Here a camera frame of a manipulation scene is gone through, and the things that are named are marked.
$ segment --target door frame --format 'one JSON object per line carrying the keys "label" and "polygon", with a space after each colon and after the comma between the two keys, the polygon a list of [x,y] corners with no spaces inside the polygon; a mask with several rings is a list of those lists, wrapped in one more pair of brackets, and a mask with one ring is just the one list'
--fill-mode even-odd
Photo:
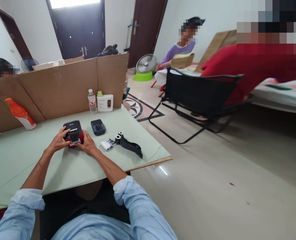
{"label": "door frame", "polygon": [[[136,62],[133,62],[133,59],[134,59],[134,52],[133,52],[134,51],[134,43],[136,42],[137,35],[135,35],[133,38],[132,38],[132,36],[133,36],[133,31],[134,31],[134,22],[137,21],[139,19],[139,16],[140,16],[141,1],[142,0],[135,0],[133,21],[132,21],[132,29],[131,29],[131,40],[130,40],[128,68],[132,68],[132,67],[135,67],[137,65]],[[157,30],[157,34],[156,34],[156,38],[155,38],[155,42],[154,42],[153,47],[152,47],[152,49],[150,51],[150,53],[152,53],[152,54],[154,53],[155,48],[156,48],[156,44],[157,44],[157,40],[158,40],[158,37],[159,37],[161,24],[162,24],[162,21],[164,19],[167,4],[168,4],[168,0],[165,0],[165,4],[163,6],[163,11],[162,11],[162,14],[161,14],[161,18],[160,18],[160,22],[159,22],[159,26],[158,26],[158,30]]]}
{"label": "door frame", "polygon": [[[47,6],[48,6],[49,13],[50,13],[50,18],[51,18],[51,22],[52,22],[53,29],[54,29],[54,32],[55,32],[55,36],[57,37],[60,52],[62,54],[63,49],[62,49],[62,45],[60,43],[57,26],[55,24],[55,19],[54,19],[54,16],[53,16],[53,9],[51,7],[50,0],[45,0],[45,1],[47,2]],[[103,13],[103,45],[104,45],[103,49],[104,49],[105,48],[105,9],[104,9],[104,0],[100,0],[100,4],[101,4],[101,7],[102,7],[102,13]]]}
{"label": "door frame", "polygon": [[[7,14],[7,13],[6,13],[5,11],[3,11],[2,9],[0,9],[0,13],[3,14],[3,15],[5,15],[6,17],[12,19],[12,20],[14,21],[15,26],[17,27],[17,29],[18,29],[18,31],[19,31],[21,37],[22,37],[22,34],[21,34],[21,32],[20,32],[20,29],[18,28],[18,25],[17,25],[17,23],[15,22],[14,18],[11,17],[9,14]],[[13,42],[13,44],[14,44],[15,47],[17,48],[17,51],[18,51],[18,53],[20,54],[21,58],[24,58],[23,55],[22,55],[22,53],[20,52],[20,48],[19,48],[18,45],[16,44],[16,41],[12,38],[11,33],[9,32],[9,29],[8,29],[7,25],[5,24],[5,22],[2,20],[2,17],[1,17],[1,16],[0,16],[0,20],[2,21],[2,23],[3,23],[4,27],[5,27],[5,29],[7,30],[8,34],[9,34],[9,36],[10,36],[12,42]],[[30,50],[29,50],[27,44],[25,43],[23,37],[22,37],[22,40],[23,40],[25,46],[27,47],[27,52],[28,52],[29,55],[30,55],[30,56],[28,56],[28,57],[31,57],[31,58],[32,58],[32,55],[31,55],[31,53],[30,53]]]}

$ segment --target door handle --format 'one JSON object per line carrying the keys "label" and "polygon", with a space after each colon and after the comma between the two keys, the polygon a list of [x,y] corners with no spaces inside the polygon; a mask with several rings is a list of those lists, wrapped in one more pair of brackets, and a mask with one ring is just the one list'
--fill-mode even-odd
{"label": "door handle", "polygon": [[137,26],[139,26],[139,24],[137,24],[137,21],[134,21],[133,35],[135,35],[135,31],[137,29]]}

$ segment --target small table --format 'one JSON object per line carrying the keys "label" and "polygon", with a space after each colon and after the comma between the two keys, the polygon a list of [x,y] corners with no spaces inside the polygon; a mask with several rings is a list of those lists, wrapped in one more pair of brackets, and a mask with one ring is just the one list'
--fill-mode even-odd
{"label": "small table", "polygon": [[[95,136],[90,122],[101,119],[106,133]],[[24,127],[0,135],[0,209],[9,205],[15,192],[20,189],[33,167],[40,159],[54,136],[64,123],[79,120],[96,146],[108,158],[113,160],[124,171],[130,171],[173,159],[170,153],[155,140],[126,110],[124,106],[112,112],[91,114],[88,112],[47,120],[37,124],[31,131]],[[134,152],[116,145],[105,151],[100,142],[114,140],[118,131],[124,137],[137,143],[142,150],[143,159]],[[57,151],[50,162],[42,194],[84,185],[106,178],[105,173],[93,157],[79,148],[64,148]]]}
{"label": "small table", "polygon": [[[194,72],[196,67],[197,65],[193,64],[186,68],[179,68],[178,70],[191,76],[200,77],[201,73]],[[163,86],[166,84],[167,71],[168,71],[167,69],[163,69],[163,70],[157,71],[157,73],[155,74],[155,80],[157,81],[158,85]],[[170,72],[179,75],[179,73],[176,71],[171,70]]]}

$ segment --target bottle cap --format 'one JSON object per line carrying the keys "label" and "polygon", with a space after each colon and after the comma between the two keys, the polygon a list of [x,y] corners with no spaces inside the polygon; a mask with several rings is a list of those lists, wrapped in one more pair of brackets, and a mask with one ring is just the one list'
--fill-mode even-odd
{"label": "bottle cap", "polygon": [[6,102],[13,102],[13,99],[12,98],[7,98],[5,101]]}

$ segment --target electric fan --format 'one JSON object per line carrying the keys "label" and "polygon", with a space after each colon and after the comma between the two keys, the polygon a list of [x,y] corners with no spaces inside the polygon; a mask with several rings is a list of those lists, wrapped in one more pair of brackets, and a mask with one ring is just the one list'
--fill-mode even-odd
{"label": "electric fan", "polygon": [[136,74],[133,78],[135,81],[144,82],[149,81],[153,78],[152,70],[155,69],[157,65],[157,58],[153,54],[144,55],[139,59],[136,65]]}
{"label": "electric fan", "polygon": [[26,57],[26,58],[22,58],[21,60],[21,68],[25,72],[33,71],[32,66],[36,66],[36,65],[39,65],[39,63],[34,58]]}

